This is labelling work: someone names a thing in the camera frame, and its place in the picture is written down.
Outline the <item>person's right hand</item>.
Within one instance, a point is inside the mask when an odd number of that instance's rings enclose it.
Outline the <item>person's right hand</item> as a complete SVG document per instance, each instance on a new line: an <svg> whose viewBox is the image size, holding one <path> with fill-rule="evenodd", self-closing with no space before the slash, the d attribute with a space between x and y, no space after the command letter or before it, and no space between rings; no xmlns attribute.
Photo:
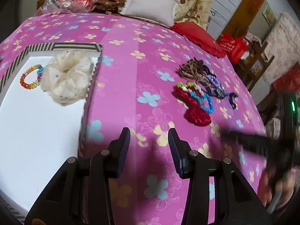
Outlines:
<svg viewBox="0 0 300 225"><path fill-rule="evenodd" d="M274 176L275 168L265 168L262 172L257 191L262 205L267 208L270 214L286 207L297 191L297 171L295 168L284 174L284 177L272 187L271 182Z"/></svg>

